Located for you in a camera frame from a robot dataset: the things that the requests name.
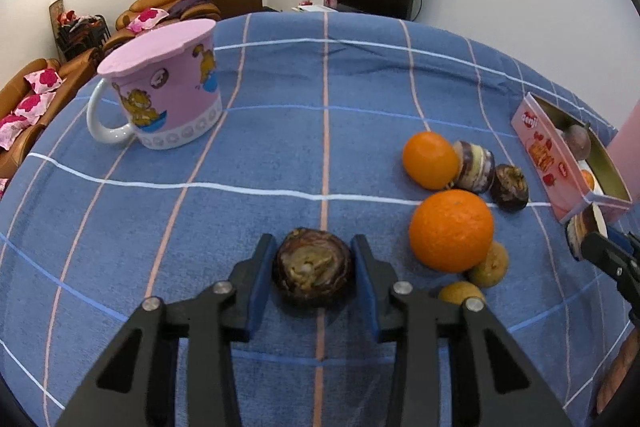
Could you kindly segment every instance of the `pink floral pillow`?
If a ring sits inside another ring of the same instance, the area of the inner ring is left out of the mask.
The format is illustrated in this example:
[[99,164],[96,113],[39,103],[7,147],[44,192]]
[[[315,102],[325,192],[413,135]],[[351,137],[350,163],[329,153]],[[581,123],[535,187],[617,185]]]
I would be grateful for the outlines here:
[[127,28],[137,35],[144,30],[152,29],[162,19],[166,19],[168,16],[169,12],[166,12],[161,8],[147,8],[133,19]]
[[15,139],[20,133],[31,126],[25,116],[15,116],[10,114],[0,120],[0,147],[5,150],[11,149]]
[[18,104],[18,107],[15,108],[14,115],[24,116],[30,125],[34,125],[40,117],[47,112],[47,108],[55,95],[54,92],[30,94]]
[[33,89],[36,94],[58,89],[62,85],[62,82],[64,82],[53,68],[26,74],[24,78],[31,84],[31,89]]

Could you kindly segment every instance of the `pink mug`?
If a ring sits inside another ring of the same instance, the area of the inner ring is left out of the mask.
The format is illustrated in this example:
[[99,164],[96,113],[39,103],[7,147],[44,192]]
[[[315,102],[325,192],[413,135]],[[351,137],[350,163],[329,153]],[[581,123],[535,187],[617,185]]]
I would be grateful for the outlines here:
[[[206,133],[222,115],[209,19],[162,26],[129,41],[98,66],[102,79],[87,105],[86,123],[102,143],[135,135],[149,149],[171,149]],[[96,108],[113,87],[129,123],[103,126]]]

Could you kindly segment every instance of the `mug lid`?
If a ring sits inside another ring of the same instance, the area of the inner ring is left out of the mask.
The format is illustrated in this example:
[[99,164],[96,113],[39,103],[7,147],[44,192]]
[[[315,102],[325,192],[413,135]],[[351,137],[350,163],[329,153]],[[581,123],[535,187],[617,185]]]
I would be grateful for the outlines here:
[[149,64],[175,57],[202,40],[215,25],[211,19],[194,19],[151,30],[106,57],[98,66],[98,74],[108,78],[127,76]]

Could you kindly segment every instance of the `dried fruit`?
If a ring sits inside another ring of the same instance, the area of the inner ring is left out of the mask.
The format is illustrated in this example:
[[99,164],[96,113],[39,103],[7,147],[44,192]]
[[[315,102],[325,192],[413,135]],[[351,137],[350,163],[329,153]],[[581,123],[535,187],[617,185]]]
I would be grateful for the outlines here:
[[504,279],[508,269],[509,254],[507,249],[501,243],[494,241],[484,261],[469,270],[467,276],[479,288],[491,288]]
[[353,277],[351,251],[331,233],[294,229],[276,253],[272,275],[283,296],[295,304],[329,306]]
[[457,281],[449,284],[448,286],[444,286],[438,294],[438,299],[441,301],[458,305],[471,297],[478,297],[482,302],[486,302],[480,289],[466,281]]
[[596,203],[591,203],[587,208],[569,219],[564,226],[566,241],[569,245],[571,255],[576,261],[582,261],[582,240],[590,232],[601,233],[607,237],[607,224],[600,207]]
[[495,168],[491,197],[502,210],[516,212],[529,203],[529,185],[524,172],[513,165],[500,164]]
[[453,149],[460,161],[460,174],[455,186],[476,194],[489,190],[494,181],[494,154],[479,145],[460,140],[453,144]]
[[494,216],[478,196],[446,190],[424,200],[409,225],[414,255],[434,270],[469,270],[486,257],[494,238]]
[[574,124],[562,133],[564,142],[578,162],[586,160],[591,153],[591,138],[588,128],[589,124],[585,127]]
[[458,156],[451,144],[434,132],[412,136],[402,150],[402,165],[417,184],[441,190],[458,175]]

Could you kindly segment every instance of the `blue checkered tablecloth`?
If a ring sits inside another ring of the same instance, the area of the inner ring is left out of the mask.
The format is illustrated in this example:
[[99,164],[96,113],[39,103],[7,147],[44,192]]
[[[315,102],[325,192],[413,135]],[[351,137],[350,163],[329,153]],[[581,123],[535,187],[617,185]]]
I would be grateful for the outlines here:
[[[588,425],[596,385],[630,331],[628,308],[611,280],[570,256],[510,120],[531,91],[591,122],[605,144],[612,127],[524,64],[424,25],[252,14],[221,22],[215,40],[226,111],[210,133],[168,151],[99,144],[84,122],[95,79],[0,203],[0,373],[37,425],[54,425],[145,295],[196,295],[251,255],[263,232],[282,240],[295,227],[326,227],[345,241],[365,233],[414,285],[457,279],[421,266],[408,247],[412,212],[428,192],[405,175],[401,151],[425,128],[524,169],[529,207],[494,208],[511,268],[486,296],[575,426]],[[110,97],[100,118],[123,124]],[[638,219],[634,209],[617,227],[638,231]],[[272,296],[254,340],[234,346],[244,425],[383,426],[393,353],[372,342],[356,304],[292,317]],[[450,425],[446,378],[442,386]],[[184,391],[181,363],[180,427]]]

